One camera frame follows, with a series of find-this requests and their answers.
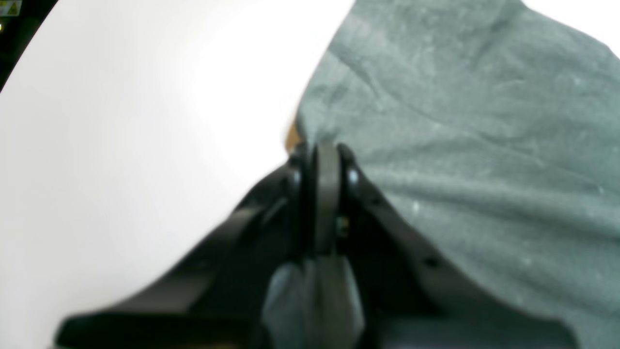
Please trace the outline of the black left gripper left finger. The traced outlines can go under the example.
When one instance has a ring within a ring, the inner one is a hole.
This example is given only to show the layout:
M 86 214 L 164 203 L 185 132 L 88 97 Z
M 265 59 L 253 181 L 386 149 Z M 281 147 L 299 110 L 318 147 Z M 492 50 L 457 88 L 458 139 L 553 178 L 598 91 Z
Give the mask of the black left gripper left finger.
M 330 147 L 299 146 L 230 216 L 161 278 L 99 311 L 73 315 L 58 349 L 278 349 L 265 319 L 283 267 L 328 252 L 320 232 Z

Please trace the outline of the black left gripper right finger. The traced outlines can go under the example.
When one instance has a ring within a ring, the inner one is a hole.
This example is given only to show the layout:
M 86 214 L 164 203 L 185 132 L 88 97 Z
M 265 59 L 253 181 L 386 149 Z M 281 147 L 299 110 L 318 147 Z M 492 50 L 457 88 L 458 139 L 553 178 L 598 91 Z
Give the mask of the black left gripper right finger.
M 406 223 L 350 148 L 340 172 L 337 248 L 353 269 L 364 316 L 358 349 L 575 349 L 560 320 L 519 311 L 465 276 Z

